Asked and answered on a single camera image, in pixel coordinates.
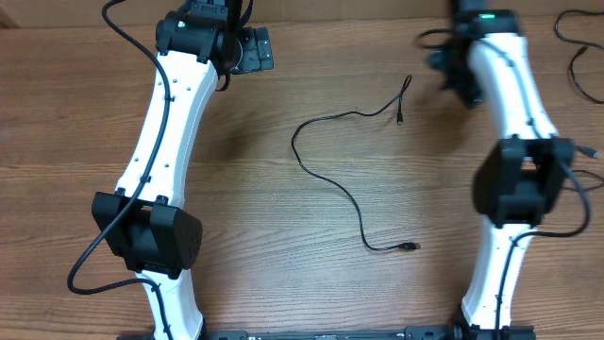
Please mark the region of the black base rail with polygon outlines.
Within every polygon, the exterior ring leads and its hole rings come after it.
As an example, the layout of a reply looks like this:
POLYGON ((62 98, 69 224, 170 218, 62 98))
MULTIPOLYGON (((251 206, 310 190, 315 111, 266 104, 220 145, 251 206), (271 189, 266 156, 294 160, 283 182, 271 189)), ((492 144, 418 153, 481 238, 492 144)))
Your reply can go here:
POLYGON ((504 327, 499 332, 463 326, 408 326, 389 331, 209 331, 208 340, 536 340, 533 327, 504 327))

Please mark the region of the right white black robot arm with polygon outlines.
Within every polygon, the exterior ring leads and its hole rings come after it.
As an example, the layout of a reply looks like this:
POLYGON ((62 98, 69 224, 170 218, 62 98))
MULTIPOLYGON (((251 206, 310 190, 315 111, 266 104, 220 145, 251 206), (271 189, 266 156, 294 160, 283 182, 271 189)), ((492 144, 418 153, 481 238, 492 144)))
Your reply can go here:
POLYGON ((449 39, 428 64, 469 108, 486 103, 497 141, 476 172, 472 199, 483 225, 477 262, 450 339, 533 339, 514 326, 512 298, 532 239, 569 178, 575 143, 549 119, 515 13, 484 1, 449 4, 449 39))

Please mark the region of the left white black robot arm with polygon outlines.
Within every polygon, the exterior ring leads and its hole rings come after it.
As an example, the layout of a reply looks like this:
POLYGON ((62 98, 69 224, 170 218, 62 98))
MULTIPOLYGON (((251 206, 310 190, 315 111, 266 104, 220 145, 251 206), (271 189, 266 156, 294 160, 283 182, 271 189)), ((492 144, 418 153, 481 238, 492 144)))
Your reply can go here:
POLYGON ((183 209, 186 176, 210 98, 231 76, 274 66, 267 29, 246 24, 251 12, 241 1, 187 1, 158 22, 156 49, 145 53, 156 76, 139 140, 114 191, 93 199, 99 238, 144 286, 151 339, 205 333, 192 275, 203 227, 183 209))

